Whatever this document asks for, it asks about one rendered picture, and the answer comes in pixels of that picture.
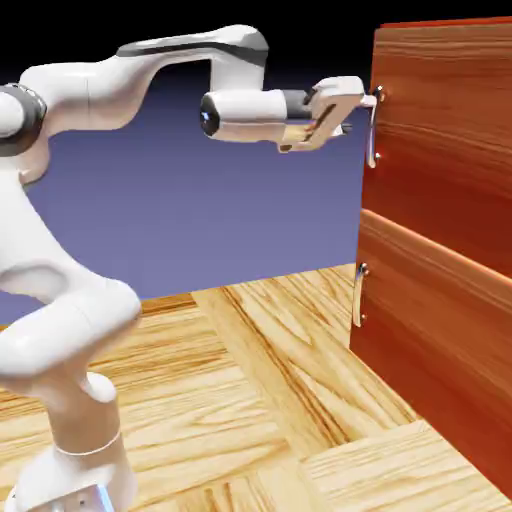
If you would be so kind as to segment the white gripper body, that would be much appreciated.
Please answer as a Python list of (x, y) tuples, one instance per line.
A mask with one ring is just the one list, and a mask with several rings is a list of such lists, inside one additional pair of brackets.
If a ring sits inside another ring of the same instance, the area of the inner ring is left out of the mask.
[(357, 76), (324, 78), (309, 91), (284, 90), (285, 129), (278, 143), (280, 153), (320, 149), (335, 128), (359, 107), (365, 95)]

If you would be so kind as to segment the tall reddish cabinet door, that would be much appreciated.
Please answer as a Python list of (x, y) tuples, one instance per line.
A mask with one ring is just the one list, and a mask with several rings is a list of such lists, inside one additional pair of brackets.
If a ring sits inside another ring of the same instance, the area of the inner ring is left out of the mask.
[(363, 206), (512, 278), (512, 16), (389, 23)]

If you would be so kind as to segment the reddish wooden cabinet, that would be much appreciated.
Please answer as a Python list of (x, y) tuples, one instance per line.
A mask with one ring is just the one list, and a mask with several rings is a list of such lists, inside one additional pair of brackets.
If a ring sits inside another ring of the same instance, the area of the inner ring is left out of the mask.
[(375, 33), (351, 349), (512, 500), (512, 8)]

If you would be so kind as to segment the reddish cabinet door with ledge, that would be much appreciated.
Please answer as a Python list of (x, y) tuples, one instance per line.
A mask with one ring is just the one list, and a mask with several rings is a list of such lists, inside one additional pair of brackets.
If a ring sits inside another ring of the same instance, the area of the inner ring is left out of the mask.
[(351, 349), (512, 499), (512, 279), (371, 211)]

